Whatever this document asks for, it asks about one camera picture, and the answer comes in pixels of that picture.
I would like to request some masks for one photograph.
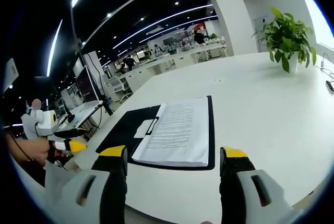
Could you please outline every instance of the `potted plant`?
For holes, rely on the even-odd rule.
[[[296,72],[297,63],[306,62],[308,67],[311,56],[315,65],[316,51],[307,40],[307,35],[313,34],[312,28],[300,20],[295,21],[289,13],[282,14],[274,7],[271,11],[275,16],[273,22],[266,23],[263,31],[256,32],[262,36],[259,42],[267,41],[271,61],[281,61],[283,69],[288,73]]]
[[[217,35],[216,35],[215,33],[213,33],[213,34],[211,34],[211,35],[209,36],[209,39],[210,39],[210,40],[214,40],[214,39],[216,39],[216,38],[218,38],[218,37],[217,37]]]

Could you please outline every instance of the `white table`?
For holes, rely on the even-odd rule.
[[[325,86],[327,79],[311,65],[288,74],[269,60],[269,53],[221,58],[155,76],[91,138],[79,154],[80,166],[92,166],[96,148],[126,111],[211,95],[215,168],[173,171],[129,164],[126,204],[174,223],[220,223],[219,149],[229,146],[245,151],[256,169],[284,188],[293,205],[325,178],[333,162],[334,95]]]
[[[62,125],[60,125],[59,128],[63,130],[64,128],[81,126],[89,117],[91,117],[97,111],[98,108],[100,108],[100,105],[102,105],[102,101],[94,100],[83,103],[73,108],[70,111],[72,114],[75,115],[74,119],[70,123],[68,123],[66,120]]]
[[[183,68],[198,63],[196,56],[194,56],[196,53],[223,47],[224,45],[218,43],[199,46],[186,52],[179,52],[170,56],[157,58],[156,60],[150,60],[148,63],[144,63],[140,67],[121,75],[120,79],[125,78],[132,92],[135,92],[153,76],[165,73],[166,69],[161,67],[164,63],[173,61],[177,69]]]

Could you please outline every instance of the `white pot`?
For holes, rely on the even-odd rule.
[[[298,64],[298,52],[295,52],[289,61],[289,73],[296,73],[297,72],[297,64]]]

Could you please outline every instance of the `paper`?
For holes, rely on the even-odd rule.
[[[137,132],[136,132],[134,138],[144,138],[145,134],[146,134],[146,132],[147,132],[147,130],[150,127],[152,122],[153,122],[153,120],[143,121],[142,124],[140,125],[140,127],[137,128]]]
[[[186,147],[192,133],[194,104],[168,106],[147,148]]]
[[[145,136],[132,158],[165,166],[208,165],[208,99],[168,104],[152,134]]]

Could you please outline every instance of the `clipboard clip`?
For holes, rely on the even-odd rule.
[[[154,129],[156,123],[158,122],[158,120],[159,120],[158,116],[153,119],[153,121],[150,124],[149,128],[147,129],[147,132],[145,133],[145,135],[151,135],[152,134],[153,129]]]

